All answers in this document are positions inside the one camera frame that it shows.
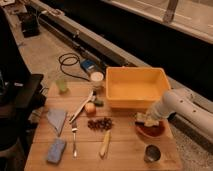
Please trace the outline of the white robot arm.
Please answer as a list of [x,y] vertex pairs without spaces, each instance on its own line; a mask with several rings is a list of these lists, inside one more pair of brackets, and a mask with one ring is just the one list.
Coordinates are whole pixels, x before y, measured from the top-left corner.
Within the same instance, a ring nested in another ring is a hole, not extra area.
[[161,120],[176,112],[191,121],[209,138],[213,138],[213,114],[197,106],[193,101],[194,94],[189,89],[168,90],[146,111],[145,125],[157,126]]

